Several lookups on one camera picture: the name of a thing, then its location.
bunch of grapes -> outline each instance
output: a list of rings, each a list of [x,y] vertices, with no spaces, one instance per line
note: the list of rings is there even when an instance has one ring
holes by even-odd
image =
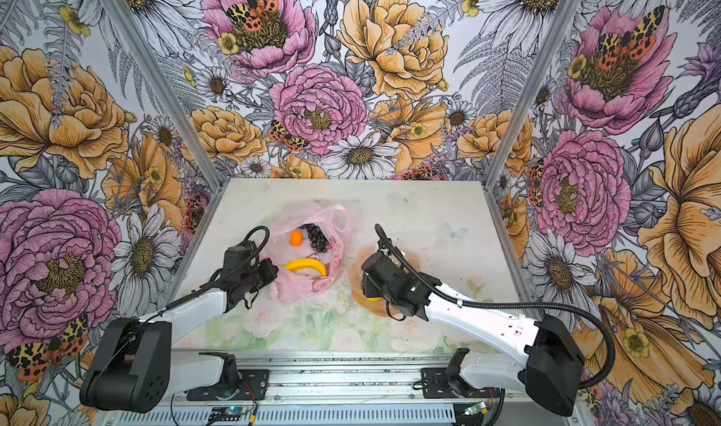
[[[300,229],[305,229],[308,231],[308,239],[311,241],[311,247],[316,252],[326,252],[328,251],[328,245],[330,242],[327,238],[325,238],[325,235],[323,235],[323,232],[321,232],[320,227],[316,226],[315,224],[303,224]]]

yellow object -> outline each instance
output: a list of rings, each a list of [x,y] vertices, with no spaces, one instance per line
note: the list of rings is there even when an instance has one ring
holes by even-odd
[[[326,270],[325,265],[323,265],[321,262],[317,261],[316,259],[293,260],[293,262],[286,263],[285,267],[288,268],[292,272],[298,271],[299,269],[312,268],[312,269],[315,269],[317,272],[319,272],[321,276],[325,277],[328,275],[328,271]]]
[[[300,231],[291,232],[291,246],[301,246],[303,244],[303,233]]]

butterfly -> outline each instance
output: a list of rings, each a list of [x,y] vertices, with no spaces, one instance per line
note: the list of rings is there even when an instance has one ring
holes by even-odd
[[[278,11],[278,5],[278,0],[247,0],[245,4],[228,7],[226,15],[239,30],[258,32],[263,21]]]
[[[543,176],[543,159],[536,160],[528,168],[528,203],[531,205],[543,206],[543,192],[541,191],[541,177]]]
[[[633,31],[628,31],[623,36],[616,33],[601,34],[597,48],[600,55],[599,68],[608,71],[619,59],[638,61],[648,54],[656,44],[655,32],[661,25],[665,10],[664,5],[654,8],[639,21]]]
[[[465,237],[468,234],[468,228],[464,227],[463,229],[459,229],[458,231],[454,231],[450,224],[446,223],[446,237],[449,239],[459,239],[463,240],[463,237]]]
[[[88,342],[87,334],[88,318],[83,314],[48,343],[26,343],[11,349],[7,361],[17,369],[19,381],[39,381],[50,366],[59,366],[63,360],[79,355]]]
[[[288,129],[276,120],[270,122],[268,137],[270,137],[270,140],[272,141],[280,142],[280,145],[288,151],[302,151],[302,149],[309,144],[308,140],[300,137],[294,137],[288,133]]]

plastic bag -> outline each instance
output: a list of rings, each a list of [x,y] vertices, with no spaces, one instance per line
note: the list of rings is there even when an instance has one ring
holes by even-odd
[[[341,216],[345,225],[338,226],[336,217]],[[303,224],[313,223],[320,227],[329,244],[326,252],[317,253],[312,250],[309,240],[304,240],[300,247],[291,246],[291,232]],[[274,301],[291,303],[308,296],[327,290],[340,275],[340,264],[343,258],[344,241],[350,237],[350,218],[342,205],[321,207],[315,203],[294,206],[292,211],[270,225],[270,238],[261,259],[269,257],[278,267],[278,277],[270,284],[268,295]],[[297,259],[316,259],[324,263],[327,276],[320,274],[301,275],[285,268],[285,264]]]

pink peony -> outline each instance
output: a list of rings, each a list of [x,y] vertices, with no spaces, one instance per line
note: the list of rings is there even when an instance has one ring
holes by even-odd
[[[0,207],[0,345],[49,342],[86,315],[105,320],[121,230],[102,206],[70,190],[43,190]]]
[[[572,62],[565,86],[554,96],[556,108],[571,117],[578,117],[590,128],[604,128],[612,135],[628,131],[666,93],[672,77],[663,77],[668,67],[665,59],[671,52],[676,34],[668,31],[668,9],[655,31],[655,42],[639,60],[631,59],[623,50],[610,69],[601,69],[599,50],[602,34],[623,37],[633,31],[642,17],[632,19],[630,13],[619,16],[603,7],[581,33],[571,51]]]
[[[229,7],[248,0],[201,0],[208,38],[217,41],[220,54],[233,65],[231,76],[241,81],[266,77],[305,63],[313,57],[317,26],[311,7],[296,0],[277,0],[277,11],[262,19],[257,32],[234,27]]]
[[[618,145],[600,131],[561,133],[544,159],[538,228],[562,235],[583,257],[601,251],[629,213],[631,189],[623,171]]]
[[[363,94],[356,83],[318,65],[299,66],[270,89],[275,120],[291,135],[309,142],[311,154],[324,156],[328,147],[365,129]]]

